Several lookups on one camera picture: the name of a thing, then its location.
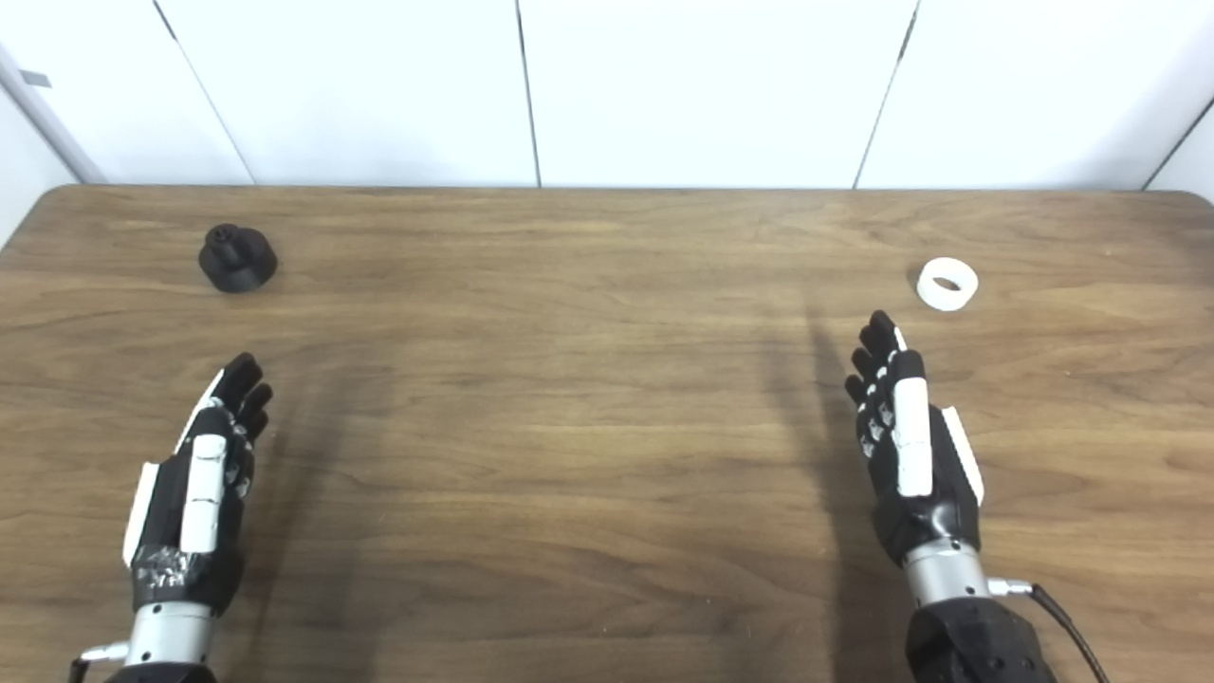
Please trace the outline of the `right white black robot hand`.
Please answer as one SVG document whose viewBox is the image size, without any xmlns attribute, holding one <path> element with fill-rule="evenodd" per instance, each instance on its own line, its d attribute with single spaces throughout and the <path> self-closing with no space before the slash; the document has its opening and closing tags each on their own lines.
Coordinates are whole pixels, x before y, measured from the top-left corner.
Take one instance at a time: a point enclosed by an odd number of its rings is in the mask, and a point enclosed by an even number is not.
<svg viewBox="0 0 1214 683">
<path fill-rule="evenodd" d="M 885 311 L 873 311 L 858 341 L 844 389 L 875 496 L 877 541 L 895 563 L 929 542 L 981 550 L 983 477 L 955 410 L 929 399 L 927 365 Z"/>
</svg>

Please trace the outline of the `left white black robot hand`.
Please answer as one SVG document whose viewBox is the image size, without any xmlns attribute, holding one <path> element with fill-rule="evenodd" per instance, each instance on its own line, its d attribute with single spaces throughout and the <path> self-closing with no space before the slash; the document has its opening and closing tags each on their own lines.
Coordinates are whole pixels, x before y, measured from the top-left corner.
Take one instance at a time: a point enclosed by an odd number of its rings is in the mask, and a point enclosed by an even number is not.
<svg viewBox="0 0 1214 683">
<path fill-rule="evenodd" d="M 246 571 L 240 530 L 272 397 L 255 355 L 236 355 L 195 402 L 174 453 L 143 463 L 121 540 L 135 611 L 160 602 L 216 617 L 229 609 Z"/>
</svg>

